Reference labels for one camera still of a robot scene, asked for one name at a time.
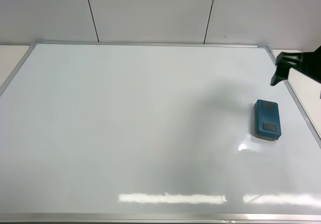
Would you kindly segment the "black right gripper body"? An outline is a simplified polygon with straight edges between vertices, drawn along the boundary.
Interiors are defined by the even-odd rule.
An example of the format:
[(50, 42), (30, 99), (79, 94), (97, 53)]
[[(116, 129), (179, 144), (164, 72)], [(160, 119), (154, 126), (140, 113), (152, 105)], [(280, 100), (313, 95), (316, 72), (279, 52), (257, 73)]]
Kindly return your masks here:
[(320, 49), (321, 46), (313, 52), (303, 52), (300, 64), (300, 72), (318, 83), (321, 83)]

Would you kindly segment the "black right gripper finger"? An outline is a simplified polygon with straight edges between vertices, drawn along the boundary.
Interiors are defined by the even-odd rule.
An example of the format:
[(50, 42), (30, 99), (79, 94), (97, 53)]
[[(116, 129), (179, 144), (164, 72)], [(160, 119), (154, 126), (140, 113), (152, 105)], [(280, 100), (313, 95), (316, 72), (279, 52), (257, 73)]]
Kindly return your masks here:
[(290, 69), (294, 69), (302, 74), (304, 71), (302, 69), (303, 64), (303, 53), (288, 53), (281, 52), (275, 61), (276, 71), (271, 78), (270, 85), (276, 86), (278, 83), (284, 80), (288, 80)]

